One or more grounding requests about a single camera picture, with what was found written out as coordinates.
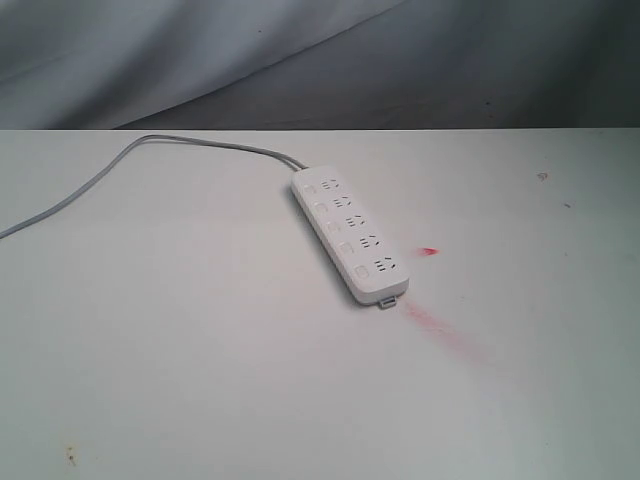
red mark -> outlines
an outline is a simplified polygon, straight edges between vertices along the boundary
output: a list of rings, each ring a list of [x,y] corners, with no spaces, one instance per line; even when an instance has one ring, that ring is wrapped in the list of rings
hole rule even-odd
[[[435,336],[450,350],[474,363],[486,363],[486,356],[471,341],[466,339],[449,324],[436,319],[411,301],[404,302],[404,312],[418,325]]]
[[[436,248],[419,248],[418,255],[421,257],[428,257],[429,255],[435,255],[436,253],[440,253],[440,250]]]

electrical outlet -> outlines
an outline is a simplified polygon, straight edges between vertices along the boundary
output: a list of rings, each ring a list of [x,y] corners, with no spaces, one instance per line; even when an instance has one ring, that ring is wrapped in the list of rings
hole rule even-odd
[[[409,285],[409,272],[337,170],[300,170],[291,189],[356,300],[395,305]]]

